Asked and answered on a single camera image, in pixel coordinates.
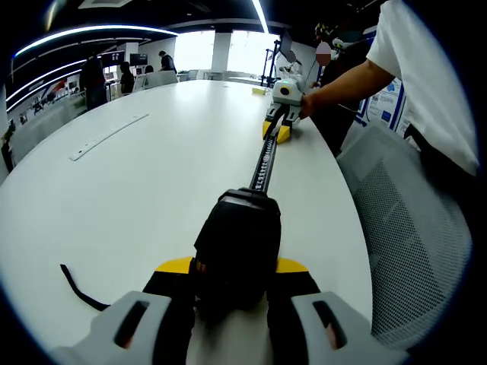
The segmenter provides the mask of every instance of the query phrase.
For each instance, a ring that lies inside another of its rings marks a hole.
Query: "round white table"
[[[82,291],[113,303],[142,290],[162,262],[194,255],[219,195],[250,183],[270,100],[249,85],[222,81],[145,90],[79,116],[21,161],[0,187],[0,274],[42,346],[73,345],[98,314],[72,292],[60,263]],[[145,114],[79,160],[69,159]],[[280,256],[307,266],[322,291],[335,292],[370,322],[371,275],[360,221],[310,120],[278,146],[268,195],[282,213]],[[188,363],[198,362],[202,351],[210,363],[269,362],[269,347],[259,352],[236,345],[245,337],[269,345],[265,314],[265,308],[255,316],[234,314],[235,322],[251,325],[238,332],[224,326],[211,345],[193,336]],[[230,344],[217,354],[219,340],[233,341],[234,349]]]

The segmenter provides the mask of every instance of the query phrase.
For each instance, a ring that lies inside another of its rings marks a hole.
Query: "white shirt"
[[[415,116],[411,122],[429,144],[476,175],[476,128],[457,74],[428,28],[400,0],[381,5],[367,58],[403,81]]]

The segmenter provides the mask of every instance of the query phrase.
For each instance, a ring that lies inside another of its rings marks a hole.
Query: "black cable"
[[[62,273],[64,274],[64,276],[66,276],[66,279],[68,279],[69,286],[75,292],[75,294],[78,296],[79,299],[83,300],[86,304],[88,304],[89,306],[92,306],[93,308],[95,308],[95,309],[97,309],[99,311],[103,311],[103,310],[105,310],[106,308],[109,307],[108,304],[100,303],[97,300],[89,297],[85,293],[81,292],[78,289],[78,287],[76,286],[76,283],[73,280],[73,278],[71,276],[71,273],[69,272],[69,270],[66,267],[66,265],[61,264],[61,270],[62,270]]]

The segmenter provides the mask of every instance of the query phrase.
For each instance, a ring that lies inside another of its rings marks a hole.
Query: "ceiling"
[[[130,24],[163,28],[177,33],[215,29],[232,31],[245,29],[262,31],[251,0],[131,0],[121,8],[79,9],[84,0],[18,0],[12,2],[18,31],[2,24],[8,37],[7,51],[13,55],[19,49],[51,33],[101,24]],[[121,2],[123,0],[91,0]],[[319,21],[331,27],[365,29],[376,24],[379,5],[384,0],[300,0],[286,6],[279,0],[260,0],[271,33],[281,34],[288,28],[291,38],[300,43],[314,44],[314,27]],[[215,23],[216,19],[228,19]],[[38,76],[85,59],[92,50],[103,52],[126,43],[127,39],[148,42],[171,37],[162,33],[140,30],[103,30],[63,37],[35,47],[15,59],[4,57],[2,71],[10,74],[5,80],[7,96]]]

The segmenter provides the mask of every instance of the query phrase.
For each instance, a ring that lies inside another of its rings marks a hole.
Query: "monitor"
[[[107,72],[105,74],[105,78],[106,78],[107,81],[111,81],[111,80],[113,80],[115,78],[115,74],[113,72]]]
[[[103,67],[118,66],[125,61],[125,51],[115,51],[101,54]]]
[[[147,65],[147,53],[131,53],[130,65],[131,66]]]
[[[291,51],[292,39],[287,30],[281,36],[281,46],[279,52],[288,60],[288,62],[296,61],[296,55]]]

